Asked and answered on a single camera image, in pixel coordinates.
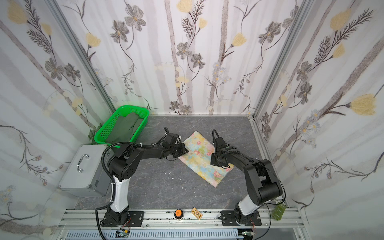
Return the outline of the pastel floral skirt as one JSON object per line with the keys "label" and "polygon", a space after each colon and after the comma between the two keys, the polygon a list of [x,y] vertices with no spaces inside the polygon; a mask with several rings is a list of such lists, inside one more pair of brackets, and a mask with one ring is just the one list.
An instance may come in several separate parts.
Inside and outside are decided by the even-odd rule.
{"label": "pastel floral skirt", "polygon": [[179,160],[215,188],[234,168],[232,164],[229,164],[230,167],[226,169],[212,166],[211,156],[215,148],[197,131],[194,131],[183,143],[189,152],[179,157]]}

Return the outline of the dark green skirt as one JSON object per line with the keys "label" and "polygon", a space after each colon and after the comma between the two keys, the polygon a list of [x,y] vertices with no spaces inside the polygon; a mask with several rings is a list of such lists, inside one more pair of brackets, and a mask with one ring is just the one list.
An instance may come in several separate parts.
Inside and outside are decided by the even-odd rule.
{"label": "dark green skirt", "polygon": [[105,142],[109,144],[130,142],[143,120],[136,113],[130,113],[126,117],[119,116]]}

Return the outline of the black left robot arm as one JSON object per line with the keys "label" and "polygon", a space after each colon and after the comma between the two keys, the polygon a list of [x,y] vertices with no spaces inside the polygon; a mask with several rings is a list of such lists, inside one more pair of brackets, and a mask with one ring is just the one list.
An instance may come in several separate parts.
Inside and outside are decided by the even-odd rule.
{"label": "black left robot arm", "polygon": [[180,136],[169,132],[151,145],[119,142],[107,147],[102,153],[101,165],[111,180],[112,196],[107,205],[95,209],[97,227],[122,227],[131,220],[129,184],[142,160],[169,156],[176,160],[188,152]]}

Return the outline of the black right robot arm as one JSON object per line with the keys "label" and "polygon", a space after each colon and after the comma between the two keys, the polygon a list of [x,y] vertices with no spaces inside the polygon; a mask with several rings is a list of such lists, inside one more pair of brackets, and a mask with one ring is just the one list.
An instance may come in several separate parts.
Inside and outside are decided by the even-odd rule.
{"label": "black right robot arm", "polygon": [[235,221],[245,225],[255,216],[255,212],[265,203],[285,194],[269,160],[251,158],[234,146],[227,144],[222,137],[213,139],[215,152],[211,155],[211,165],[227,169],[234,165],[245,175],[247,195],[234,209]]}

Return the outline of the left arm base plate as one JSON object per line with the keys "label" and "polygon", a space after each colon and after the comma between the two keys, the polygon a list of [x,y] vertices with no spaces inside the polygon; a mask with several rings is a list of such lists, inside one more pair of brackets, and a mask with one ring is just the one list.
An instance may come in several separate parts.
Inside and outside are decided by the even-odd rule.
{"label": "left arm base plate", "polygon": [[112,210],[105,213],[101,220],[102,227],[141,227],[144,219],[144,211],[123,211],[116,213]]}

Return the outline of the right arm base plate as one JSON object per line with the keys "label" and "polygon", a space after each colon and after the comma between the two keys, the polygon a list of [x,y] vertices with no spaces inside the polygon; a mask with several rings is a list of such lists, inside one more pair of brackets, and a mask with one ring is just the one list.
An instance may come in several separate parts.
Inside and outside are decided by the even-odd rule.
{"label": "right arm base plate", "polygon": [[221,211],[219,220],[223,227],[259,227],[262,225],[261,217],[258,211],[244,216],[240,210]]}

